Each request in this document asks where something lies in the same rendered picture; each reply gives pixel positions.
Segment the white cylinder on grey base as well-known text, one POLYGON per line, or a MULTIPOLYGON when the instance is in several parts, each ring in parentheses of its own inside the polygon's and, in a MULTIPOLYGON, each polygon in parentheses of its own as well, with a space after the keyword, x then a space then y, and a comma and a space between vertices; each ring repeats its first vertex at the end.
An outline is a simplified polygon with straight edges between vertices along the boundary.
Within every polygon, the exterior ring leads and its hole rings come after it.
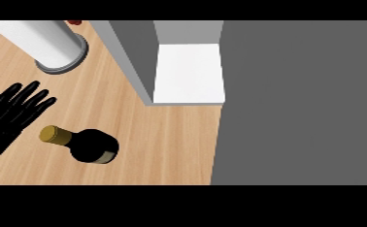
POLYGON ((0 34, 50 75, 71 71, 83 62, 89 45, 62 20, 0 20, 0 34))

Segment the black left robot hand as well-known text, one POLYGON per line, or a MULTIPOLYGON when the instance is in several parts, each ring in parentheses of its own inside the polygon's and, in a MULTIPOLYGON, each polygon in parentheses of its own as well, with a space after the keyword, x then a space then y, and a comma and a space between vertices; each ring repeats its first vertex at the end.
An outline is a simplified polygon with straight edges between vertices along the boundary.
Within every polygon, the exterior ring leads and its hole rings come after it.
POLYGON ((56 98, 46 98, 49 90, 32 94, 40 81, 32 81, 27 87, 16 82, 0 93, 0 154, 22 133, 22 130, 56 103, 56 98))

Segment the grey open cabinet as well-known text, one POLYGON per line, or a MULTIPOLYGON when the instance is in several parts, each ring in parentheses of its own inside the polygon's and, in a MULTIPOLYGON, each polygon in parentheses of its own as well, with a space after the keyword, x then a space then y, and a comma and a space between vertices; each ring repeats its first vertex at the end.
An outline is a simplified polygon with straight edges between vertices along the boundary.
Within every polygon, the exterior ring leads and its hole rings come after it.
POLYGON ((220 20, 93 20, 90 24, 145 105, 225 103, 220 20))

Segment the dark grey cabinet door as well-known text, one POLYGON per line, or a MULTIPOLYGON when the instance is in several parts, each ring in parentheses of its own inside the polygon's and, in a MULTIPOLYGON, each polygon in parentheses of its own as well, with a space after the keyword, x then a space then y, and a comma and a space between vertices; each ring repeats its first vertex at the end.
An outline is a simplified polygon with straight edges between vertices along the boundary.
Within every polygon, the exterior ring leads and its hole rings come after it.
POLYGON ((367 184, 367 21, 228 21, 212 183, 367 184))

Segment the dark wine bottle gold cap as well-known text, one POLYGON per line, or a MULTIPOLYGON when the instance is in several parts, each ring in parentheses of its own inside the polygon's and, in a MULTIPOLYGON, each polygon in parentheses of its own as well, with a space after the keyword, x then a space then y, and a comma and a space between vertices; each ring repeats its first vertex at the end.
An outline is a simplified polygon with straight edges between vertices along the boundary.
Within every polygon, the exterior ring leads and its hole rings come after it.
POLYGON ((98 129, 84 129, 74 133, 49 125, 38 134, 40 141, 69 149, 72 158, 84 163, 108 164, 118 153, 117 139, 98 129))

